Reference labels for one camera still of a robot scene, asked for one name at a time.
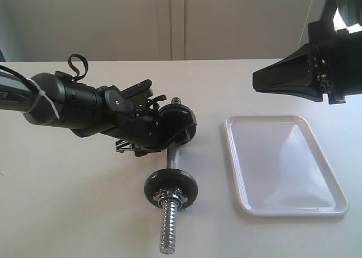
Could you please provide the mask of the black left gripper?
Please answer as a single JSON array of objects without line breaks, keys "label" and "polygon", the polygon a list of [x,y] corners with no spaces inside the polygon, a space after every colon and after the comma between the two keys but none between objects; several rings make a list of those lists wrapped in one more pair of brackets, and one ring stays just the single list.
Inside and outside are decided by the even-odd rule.
[{"label": "black left gripper", "polygon": [[101,109],[105,121],[100,133],[116,138],[116,152],[133,152],[135,156],[165,150],[172,142],[184,145],[192,140],[192,130],[166,133],[162,140],[159,105],[106,107]]}]

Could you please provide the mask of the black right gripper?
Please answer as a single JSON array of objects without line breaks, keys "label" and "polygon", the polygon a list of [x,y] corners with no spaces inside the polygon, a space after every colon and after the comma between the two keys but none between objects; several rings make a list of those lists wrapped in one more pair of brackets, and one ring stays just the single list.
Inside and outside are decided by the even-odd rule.
[{"label": "black right gripper", "polygon": [[361,32],[336,31],[331,21],[319,20],[308,24],[308,38],[310,44],[255,71],[253,89],[314,102],[321,102],[324,93],[331,105],[361,94]]}]

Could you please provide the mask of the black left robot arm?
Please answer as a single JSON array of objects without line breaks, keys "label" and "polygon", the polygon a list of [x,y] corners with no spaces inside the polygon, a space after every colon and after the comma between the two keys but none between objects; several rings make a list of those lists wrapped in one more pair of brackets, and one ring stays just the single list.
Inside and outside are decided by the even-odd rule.
[{"label": "black left robot arm", "polygon": [[197,129],[189,107],[179,101],[160,106],[166,96],[154,97],[151,86],[146,79],[124,90],[95,88],[61,71],[25,78],[2,66],[1,109],[18,111],[34,125],[67,128],[78,137],[113,137],[117,152],[142,157],[171,143],[190,142]]}]

